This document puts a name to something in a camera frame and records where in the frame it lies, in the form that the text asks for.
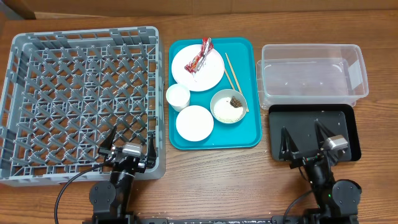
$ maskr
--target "white plate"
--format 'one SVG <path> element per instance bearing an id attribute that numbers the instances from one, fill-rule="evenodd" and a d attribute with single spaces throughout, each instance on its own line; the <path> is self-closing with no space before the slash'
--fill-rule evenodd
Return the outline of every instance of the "white plate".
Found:
<path id="1" fill-rule="evenodd" d="M 175 121 L 177 132 L 188 141 L 201 141 L 213 131 L 211 113 L 202 106 L 189 106 L 182 110 Z"/>
<path id="2" fill-rule="evenodd" d="M 184 47 L 177 53 L 172 62 L 174 80 L 185 85 L 190 91 L 205 91 L 217 85 L 224 75 L 224 60 L 212 49 L 206 56 L 205 63 L 195 74 L 186 71 L 186 66 L 199 52 L 201 45 L 194 44 Z"/>

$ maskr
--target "wooden chopstick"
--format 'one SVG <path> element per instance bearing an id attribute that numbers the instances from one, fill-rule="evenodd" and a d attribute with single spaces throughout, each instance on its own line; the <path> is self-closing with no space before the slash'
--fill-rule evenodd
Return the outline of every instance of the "wooden chopstick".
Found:
<path id="1" fill-rule="evenodd" d="M 232 84 L 231 78 L 229 77 L 228 72 L 226 71 L 225 68 L 224 68 L 224 72 L 225 72 L 226 77 L 228 78 L 229 84 L 231 84 L 232 89 L 235 90 L 235 86 Z"/>
<path id="2" fill-rule="evenodd" d="M 226 59 L 227 59 L 227 61 L 228 61 L 228 63 L 229 63 L 229 67 L 231 68 L 232 75 L 234 76 L 234 79 L 235 79 L 235 82 L 236 82 L 236 86 L 238 86 L 239 92 L 243 95 L 242 90 L 241 90 L 241 87 L 239 86 L 238 79 L 236 78 L 234 68 L 232 67 L 231 62 L 229 61 L 229 57 L 228 57 L 228 54 L 227 54 L 226 52 L 225 52 L 225 56 L 226 56 Z"/>

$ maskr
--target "red candy wrapper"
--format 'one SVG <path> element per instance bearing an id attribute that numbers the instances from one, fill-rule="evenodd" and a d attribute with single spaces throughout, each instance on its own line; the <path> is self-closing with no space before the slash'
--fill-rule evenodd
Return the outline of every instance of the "red candy wrapper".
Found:
<path id="1" fill-rule="evenodd" d="M 213 43 L 211 43 L 211 38 L 203 38 L 202 43 L 201 43 L 201 49 L 198 55 L 196 55 L 193 60 L 188 63 L 184 68 L 186 71 L 190 73 L 196 73 L 199 71 L 201 66 L 203 65 L 203 62 L 206 59 L 206 56 L 209 54 L 209 52 L 214 48 Z"/>

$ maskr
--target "dish rack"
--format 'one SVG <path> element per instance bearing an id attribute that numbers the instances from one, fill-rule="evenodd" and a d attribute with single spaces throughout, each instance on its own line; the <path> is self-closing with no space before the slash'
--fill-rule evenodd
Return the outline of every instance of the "dish rack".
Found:
<path id="1" fill-rule="evenodd" d="M 164 49 L 155 27 L 74 30 L 14 37 L 0 101 L 0 183 L 53 185 L 102 162 L 99 144 L 114 125 L 115 146 L 153 136 L 165 173 Z M 104 180 L 100 168 L 77 180 Z"/>

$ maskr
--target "black tray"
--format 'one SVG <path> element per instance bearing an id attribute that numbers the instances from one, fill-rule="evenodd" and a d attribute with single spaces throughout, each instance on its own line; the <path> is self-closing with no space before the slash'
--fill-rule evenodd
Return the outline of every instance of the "black tray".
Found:
<path id="1" fill-rule="evenodd" d="M 343 135 L 348 149 L 341 161 L 361 158 L 354 110 L 350 105 L 273 105 L 268 110 L 272 158 L 279 159 L 281 129 L 285 127 L 302 152 L 318 149 L 315 121 L 335 134 Z"/>

